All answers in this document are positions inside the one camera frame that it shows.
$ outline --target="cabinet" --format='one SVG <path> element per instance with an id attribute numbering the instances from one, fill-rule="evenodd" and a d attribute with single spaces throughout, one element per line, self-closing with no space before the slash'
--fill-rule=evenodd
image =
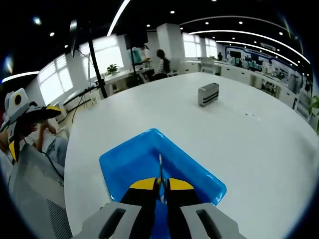
<path id="1" fill-rule="evenodd" d="M 284 87 L 281 87 L 278 100 L 280 100 L 281 102 L 285 103 L 287 106 L 292 108 L 294 106 L 295 98 L 296 98 L 296 95 L 293 92 L 287 91 L 287 89 L 285 89 Z"/>

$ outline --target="silver object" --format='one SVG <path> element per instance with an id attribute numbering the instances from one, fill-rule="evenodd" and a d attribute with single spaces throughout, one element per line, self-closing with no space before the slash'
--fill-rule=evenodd
<path id="1" fill-rule="evenodd" d="M 206 106 L 218 99 L 219 84 L 211 83 L 198 89 L 198 104 Z"/>

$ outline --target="computer monitor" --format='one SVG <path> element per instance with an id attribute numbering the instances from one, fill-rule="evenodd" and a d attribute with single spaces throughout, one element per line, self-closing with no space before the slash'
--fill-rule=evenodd
<path id="1" fill-rule="evenodd" d="M 241 58 L 241 53 L 237 51 L 230 51 L 230 56 L 235 58 Z"/>
<path id="2" fill-rule="evenodd" d="M 135 49 L 132 50 L 132 52 L 133 52 L 134 64 L 138 65 L 139 63 L 142 63 L 142 59 L 141 59 L 141 55 L 140 55 L 139 50 L 135 48 Z M 131 51 L 130 50 L 128 50 L 128 55 L 129 55 L 129 59 L 130 59 L 130 61 L 132 63 L 132 56 L 131 56 Z"/>

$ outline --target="white pillar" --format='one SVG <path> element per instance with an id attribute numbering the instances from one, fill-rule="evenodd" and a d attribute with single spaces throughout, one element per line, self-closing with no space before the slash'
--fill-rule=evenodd
<path id="1" fill-rule="evenodd" d="M 157 50 L 160 49 L 160 43 L 157 32 L 148 32 L 148 42 L 145 44 L 150 49 L 151 67 L 156 69 L 160 59 L 156 56 Z"/>
<path id="2" fill-rule="evenodd" d="M 183 36 L 179 25 L 165 23 L 157 28 L 159 46 L 165 52 L 167 59 L 179 58 L 185 61 Z"/>

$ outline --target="white table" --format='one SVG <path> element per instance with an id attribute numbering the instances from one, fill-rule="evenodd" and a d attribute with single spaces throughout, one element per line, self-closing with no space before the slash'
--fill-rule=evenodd
<path id="1" fill-rule="evenodd" d="M 219 99 L 197 104 L 198 88 L 217 82 Z M 99 157 L 157 128 L 227 186 L 218 208 L 252 239 L 279 239 L 313 192 L 314 130 L 292 109 L 245 84 L 204 73 L 144 84 L 78 113 L 65 162 L 66 211 L 75 235 L 110 201 Z"/>
<path id="2" fill-rule="evenodd" d="M 136 70 L 136 73 L 141 75 L 141 73 L 144 71 L 145 71 L 144 69 L 143 70 Z M 111 96 L 114 94 L 113 86 L 112 86 L 113 83 L 120 81 L 120 80 L 123 80 L 123 79 L 126 79 L 129 76 L 133 76 L 133 75 L 134 75 L 133 70 L 124 70 L 124 71 L 120 71 L 114 75 L 107 75 L 104 78 L 104 81 L 106 82 L 106 84 L 108 84 L 108 87 L 106 88 L 107 95 Z"/>

